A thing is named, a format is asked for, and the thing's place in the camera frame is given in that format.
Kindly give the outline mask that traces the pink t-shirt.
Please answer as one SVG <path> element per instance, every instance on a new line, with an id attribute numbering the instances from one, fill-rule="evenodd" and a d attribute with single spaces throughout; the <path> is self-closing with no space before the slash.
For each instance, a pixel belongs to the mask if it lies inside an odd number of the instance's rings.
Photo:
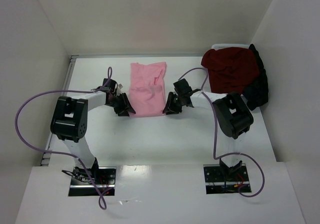
<path id="1" fill-rule="evenodd" d="M 130 67 L 129 101 L 135 110 L 130 117 L 162 116 L 166 105 L 164 86 L 166 62 L 149 65 L 132 63 Z"/>

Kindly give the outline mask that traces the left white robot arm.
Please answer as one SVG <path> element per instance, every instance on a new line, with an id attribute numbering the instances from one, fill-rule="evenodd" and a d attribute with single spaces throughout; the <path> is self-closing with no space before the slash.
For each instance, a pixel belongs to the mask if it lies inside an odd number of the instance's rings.
<path id="1" fill-rule="evenodd" d="M 68 148 L 75 161 L 75 176 L 100 179 L 98 160 L 91 153 L 85 138 L 88 129 L 88 112 L 110 106 L 119 117 L 135 114 L 127 94 L 118 91 L 118 83 L 105 78 L 102 86 L 78 97 L 60 96 L 53 113 L 50 130 Z"/>

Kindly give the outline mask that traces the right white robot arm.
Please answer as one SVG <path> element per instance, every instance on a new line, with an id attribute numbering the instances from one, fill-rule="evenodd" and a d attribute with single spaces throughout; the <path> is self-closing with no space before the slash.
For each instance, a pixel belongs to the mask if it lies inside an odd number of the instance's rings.
<path id="1" fill-rule="evenodd" d="M 219 161 L 221 172 L 225 178 L 235 174 L 242 166 L 239 160 L 235 165 L 227 165 L 223 158 L 232 155 L 242 155 L 240 151 L 232 151 L 221 156 L 217 156 L 218 130 L 237 142 L 242 134 L 250 130 L 253 124 L 253 116 L 242 100 L 238 92 L 228 94 L 216 94 L 203 91 L 202 89 L 192 89 L 186 79 L 181 79 L 174 84 L 174 92 L 169 92 L 163 114 L 173 115 L 182 112 L 184 106 L 191 108 L 205 108 L 213 111 L 214 117 L 214 139 L 212 156 Z"/>

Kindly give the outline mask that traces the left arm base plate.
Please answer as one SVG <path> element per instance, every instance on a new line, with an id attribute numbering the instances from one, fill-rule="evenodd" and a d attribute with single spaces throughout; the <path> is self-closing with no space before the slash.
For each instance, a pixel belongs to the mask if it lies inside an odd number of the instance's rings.
<path id="1" fill-rule="evenodd" d="M 92 177 L 103 195 L 115 195 L 116 170 L 116 167 L 100 167 L 97 177 Z M 84 170 L 75 167 L 73 171 L 62 170 L 62 172 L 71 177 L 69 196 L 98 196 Z"/>

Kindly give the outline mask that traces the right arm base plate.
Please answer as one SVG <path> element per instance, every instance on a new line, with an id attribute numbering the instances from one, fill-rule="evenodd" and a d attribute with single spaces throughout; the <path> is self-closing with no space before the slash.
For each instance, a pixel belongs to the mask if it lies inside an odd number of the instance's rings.
<path id="1" fill-rule="evenodd" d="M 239 188 L 241 188 L 241 193 L 252 192 L 245 164 L 242 164 L 238 170 L 233 171 L 229 176 L 217 164 L 204 165 L 203 170 L 206 194 L 238 193 Z"/>

